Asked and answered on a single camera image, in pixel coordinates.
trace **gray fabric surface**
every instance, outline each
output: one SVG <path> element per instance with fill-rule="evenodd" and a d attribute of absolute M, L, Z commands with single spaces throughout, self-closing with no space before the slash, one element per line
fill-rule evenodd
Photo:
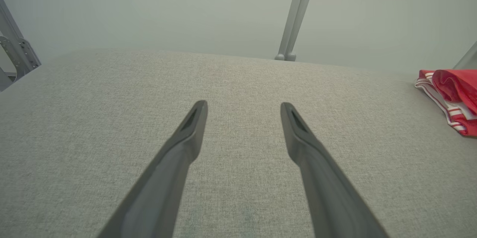
<path fill-rule="evenodd" d="M 284 101 L 391 237 L 477 237 L 477 140 L 447 126 L 413 79 L 163 51 L 50 61 L 0 93 L 0 237 L 97 235 L 200 99 L 208 122 L 176 237 L 313 236 Z"/>

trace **red cloth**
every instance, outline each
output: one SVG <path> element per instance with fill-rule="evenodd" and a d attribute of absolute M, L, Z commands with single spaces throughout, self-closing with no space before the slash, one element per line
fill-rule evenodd
<path fill-rule="evenodd" d="M 442 109 L 451 127 L 477 137 L 477 70 L 421 70 L 416 87 Z"/>

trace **red and white striped cloth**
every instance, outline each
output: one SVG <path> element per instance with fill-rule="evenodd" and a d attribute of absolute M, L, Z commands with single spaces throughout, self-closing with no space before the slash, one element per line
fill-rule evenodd
<path fill-rule="evenodd" d="M 442 109 L 451 127 L 477 137 L 477 70 L 421 70 L 415 86 Z"/>

